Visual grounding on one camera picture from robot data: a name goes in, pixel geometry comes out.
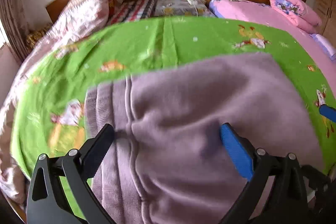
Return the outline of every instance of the pink quilt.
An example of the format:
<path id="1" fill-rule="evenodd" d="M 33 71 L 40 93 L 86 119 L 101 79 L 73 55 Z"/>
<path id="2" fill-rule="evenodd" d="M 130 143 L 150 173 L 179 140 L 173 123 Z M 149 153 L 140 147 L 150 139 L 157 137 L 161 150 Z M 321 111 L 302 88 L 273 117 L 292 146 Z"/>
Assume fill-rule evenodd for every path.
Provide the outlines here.
<path id="1" fill-rule="evenodd" d="M 320 68 L 336 96 L 336 64 L 329 59 L 308 33 L 295 27 L 271 6 L 247 0 L 211 0 L 209 8 L 220 18 L 259 23 L 290 33 Z"/>
<path id="2" fill-rule="evenodd" d="M 309 34 L 317 33 L 315 27 L 322 24 L 321 18 L 302 0 L 269 0 L 271 7 L 285 16 L 295 27 Z"/>

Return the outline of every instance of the wooden wardrobe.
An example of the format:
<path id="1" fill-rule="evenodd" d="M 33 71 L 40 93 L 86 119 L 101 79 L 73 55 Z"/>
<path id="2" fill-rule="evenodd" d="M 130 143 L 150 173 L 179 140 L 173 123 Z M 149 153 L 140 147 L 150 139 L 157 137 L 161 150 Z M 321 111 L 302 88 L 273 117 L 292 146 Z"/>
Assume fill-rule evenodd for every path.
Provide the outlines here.
<path id="1" fill-rule="evenodd" d="M 318 32 L 336 47 L 336 0 L 316 0 L 314 11 L 322 19 Z"/>

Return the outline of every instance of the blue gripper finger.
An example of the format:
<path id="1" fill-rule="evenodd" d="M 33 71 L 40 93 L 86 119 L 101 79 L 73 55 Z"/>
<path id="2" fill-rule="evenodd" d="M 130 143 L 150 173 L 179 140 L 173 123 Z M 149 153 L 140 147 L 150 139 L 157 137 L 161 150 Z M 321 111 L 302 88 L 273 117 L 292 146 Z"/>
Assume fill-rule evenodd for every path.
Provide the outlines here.
<path id="1" fill-rule="evenodd" d="M 239 174 L 250 181 L 253 176 L 253 159 L 228 123 L 221 126 L 220 138 Z"/>

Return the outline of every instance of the metal bolt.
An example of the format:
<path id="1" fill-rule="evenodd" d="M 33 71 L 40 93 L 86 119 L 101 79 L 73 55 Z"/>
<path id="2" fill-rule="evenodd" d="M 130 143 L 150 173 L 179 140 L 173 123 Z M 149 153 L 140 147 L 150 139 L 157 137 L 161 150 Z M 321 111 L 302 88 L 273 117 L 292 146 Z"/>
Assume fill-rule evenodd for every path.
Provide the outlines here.
<path id="1" fill-rule="evenodd" d="M 289 157 L 291 160 L 295 160 L 295 159 L 296 159 L 296 156 L 295 156 L 295 154 L 293 154 L 293 153 L 289 153 L 289 154 L 288 154 L 288 157 Z"/>
<path id="2" fill-rule="evenodd" d="M 257 154 L 260 155 L 260 156 L 264 156 L 264 155 L 266 155 L 266 151 L 262 148 L 258 148 L 257 149 Z"/>
<path id="3" fill-rule="evenodd" d="M 77 155 L 77 153 L 78 153 L 78 150 L 77 150 L 77 149 L 71 149 L 71 150 L 69 151 L 69 156 L 75 156 L 75 155 Z"/>
<path id="4" fill-rule="evenodd" d="M 44 160 L 44 159 L 45 159 L 45 157 L 46 157 L 46 155 L 45 155 L 45 154 L 41 154 L 41 155 L 39 155 L 39 160 Z"/>

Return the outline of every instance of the green bedsheet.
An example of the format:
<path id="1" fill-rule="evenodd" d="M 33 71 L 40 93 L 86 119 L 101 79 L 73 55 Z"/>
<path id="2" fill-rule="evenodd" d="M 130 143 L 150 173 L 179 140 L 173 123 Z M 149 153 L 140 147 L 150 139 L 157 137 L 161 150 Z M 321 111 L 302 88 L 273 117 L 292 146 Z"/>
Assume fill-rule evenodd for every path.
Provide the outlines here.
<path id="1" fill-rule="evenodd" d="M 251 41 L 264 41 L 265 48 Z M 86 90 L 102 81 L 220 54 L 257 51 L 272 54 L 301 95 L 328 170 L 336 161 L 336 134 L 334 124 L 319 114 L 316 89 L 326 94 L 327 104 L 336 103 L 313 60 L 285 31 L 218 18 L 166 17 L 116 24 L 50 54 L 28 80 L 17 106 L 11 152 L 30 177 L 41 153 L 62 156 L 80 147 L 86 138 L 82 115 Z M 62 182 L 70 205 L 81 216 Z"/>

